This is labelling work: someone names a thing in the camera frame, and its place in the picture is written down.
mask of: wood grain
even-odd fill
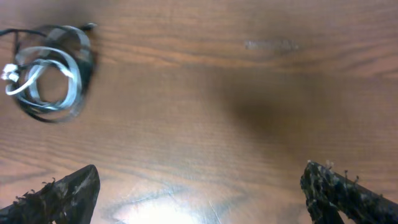
[[[92,223],[310,223],[308,159],[398,202],[396,1],[17,0],[0,18],[99,24],[77,119],[0,94],[0,207],[94,164]]]

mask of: brown wooden surface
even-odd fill
[[[99,63],[77,119],[0,94],[0,207],[94,164],[92,223],[310,223],[308,159],[398,202],[398,2],[0,1],[1,29],[86,21]]]

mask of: coiled cable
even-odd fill
[[[91,30],[95,24],[86,24],[81,28],[72,26],[42,26],[34,30],[7,29],[0,35],[15,33],[14,63],[4,67],[2,79],[7,80],[6,94],[13,96],[21,109],[29,116],[43,122],[56,123],[68,121],[79,114],[83,99],[88,89],[94,67],[90,40],[84,31]],[[51,29],[48,34],[42,30]],[[24,41],[19,41],[19,33],[27,33],[25,41],[31,35],[44,38],[43,45],[21,49]],[[77,54],[68,50],[66,41],[78,39],[80,50]],[[48,69],[55,67],[68,78],[68,91],[64,99],[55,102],[42,101],[37,79]],[[20,84],[21,75],[25,82]],[[49,119],[45,114],[69,110],[69,114],[61,118]]]

